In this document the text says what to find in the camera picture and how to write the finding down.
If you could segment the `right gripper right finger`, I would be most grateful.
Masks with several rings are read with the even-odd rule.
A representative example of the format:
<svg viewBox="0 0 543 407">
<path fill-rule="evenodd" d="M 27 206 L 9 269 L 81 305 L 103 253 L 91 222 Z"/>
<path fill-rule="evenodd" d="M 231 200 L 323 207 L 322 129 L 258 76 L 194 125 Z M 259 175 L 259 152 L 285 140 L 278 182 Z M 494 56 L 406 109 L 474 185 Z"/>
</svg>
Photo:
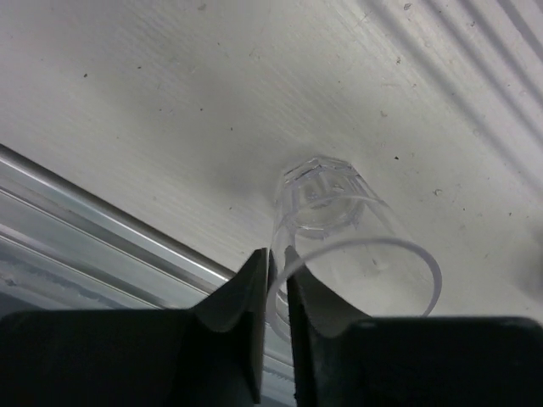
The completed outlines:
<svg viewBox="0 0 543 407">
<path fill-rule="evenodd" d="M 287 282 L 299 406 L 539 406 L 542 328 L 523 317 L 366 315 L 293 248 Z"/>
</svg>

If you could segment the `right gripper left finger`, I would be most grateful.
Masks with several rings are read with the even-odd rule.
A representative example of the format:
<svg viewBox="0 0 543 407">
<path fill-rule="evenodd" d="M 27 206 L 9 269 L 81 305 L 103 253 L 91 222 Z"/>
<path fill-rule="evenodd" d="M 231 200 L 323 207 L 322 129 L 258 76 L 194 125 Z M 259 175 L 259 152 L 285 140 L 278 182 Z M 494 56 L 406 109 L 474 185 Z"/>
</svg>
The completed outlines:
<svg viewBox="0 0 543 407">
<path fill-rule="evenodd" d="M 1 320 L 4 406 L 260 402 L 267 253 L 189 309 L 34 310 Z"/>
</svg>

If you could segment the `clear glass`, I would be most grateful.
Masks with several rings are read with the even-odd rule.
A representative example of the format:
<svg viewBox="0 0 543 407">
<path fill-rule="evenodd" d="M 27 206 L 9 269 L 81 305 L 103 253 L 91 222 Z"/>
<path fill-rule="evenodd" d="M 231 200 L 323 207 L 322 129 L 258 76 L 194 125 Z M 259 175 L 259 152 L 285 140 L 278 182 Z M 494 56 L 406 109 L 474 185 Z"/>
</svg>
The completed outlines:
<svg viewBox="0 0 543 407">
<path fill-rule="evenodd" d="M 286 170 L 275 210 L 266 318 L 282 340 L 290 339 L 287 280 L 304 268 L 370 317 L 434 310 L 442 291 L 437 260 L 348 162 L 316 156 Z"/>
</svg>

